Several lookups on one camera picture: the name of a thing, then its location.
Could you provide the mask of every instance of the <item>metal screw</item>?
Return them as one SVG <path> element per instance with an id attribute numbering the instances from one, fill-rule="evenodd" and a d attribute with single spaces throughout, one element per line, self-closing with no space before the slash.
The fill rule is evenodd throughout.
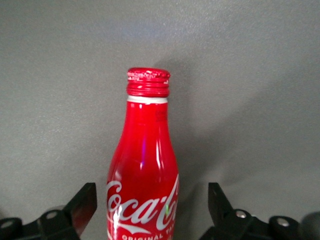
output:
<path id="1" fill-rule="evenodd" d="M 279 218 L 277 218 L 277 223 L 279 224 L 279 225 L 281 225 L 281 226 L 283 226 L 283 227 L 289 227 L 289 222 L 287 221 L 287 220 L 285 220 L 284 218 L 281 218 L 281 217 L 279 217 Z"/>
<path id="2" fill-rule="evenodd" d="M 14 222 L 13 221 L 6 221 L 5 223 L 3 223 L 2 225 L 1 225 L 1 229 L 5 229 L 5 228 L 7 228 L 7 227 L 10 227 L 12 224 L 13 224 Z"/>
<path id="3" fill-rule="evenodd" d="M 238 217 L 238 218 L 241 218 L 241 219 L 245 219 L 246 218 L 246 213 L 244 211 L 241 211 L 241 210 L 237 210 L 235 212 L 235 215 Z"/>
<path id="4" fill-rule="evenodd" d="M 57 212 L 56 211 L 52 211 L 52 212 L 49 212 L 45 217 L 46 219 L 53 219 L 55 216 L 57 216 Z"/>

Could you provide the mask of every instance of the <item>bottle neck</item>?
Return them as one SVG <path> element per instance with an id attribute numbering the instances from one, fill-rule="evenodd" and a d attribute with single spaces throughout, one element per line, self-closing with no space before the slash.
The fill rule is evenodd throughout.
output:
<path id="1" fill-rule="evenodd" d="M 124 127 L 168 127 L 166 97 L 128 96 Z"/>

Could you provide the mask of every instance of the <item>gray backdrop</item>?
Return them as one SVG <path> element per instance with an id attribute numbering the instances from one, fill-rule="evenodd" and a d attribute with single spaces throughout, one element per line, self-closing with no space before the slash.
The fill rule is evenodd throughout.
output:
<path id="1" fill-rule="evenodd" d="M 176 240 L 212 224 L 207 184 L 263 221 L 320 210 L 318 0 L 1 0 L 0 218 L 33 221 L 106 174 L 127 69 L 171 72 Z"/>

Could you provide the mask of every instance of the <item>red bottle cap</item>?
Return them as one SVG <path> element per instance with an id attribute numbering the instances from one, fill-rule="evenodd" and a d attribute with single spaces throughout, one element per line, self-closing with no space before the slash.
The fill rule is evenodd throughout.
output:
<path id="1" fill-rule="evenodd" d="M 126 92 L 131 96 L 166 98 L 170 73 L 164 69 L 133 67 L 128 70 Z"/>

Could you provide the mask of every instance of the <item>coca-cola bottle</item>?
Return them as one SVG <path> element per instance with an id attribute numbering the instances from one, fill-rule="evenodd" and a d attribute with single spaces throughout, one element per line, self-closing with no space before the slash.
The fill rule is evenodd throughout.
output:
<path id="1" fill-rule="evenodd" d="M 107 176 L 109 240 L 171 240 L 179 175 L 168 129 L 170 73 L 128 70 L 123 132 Z"/>

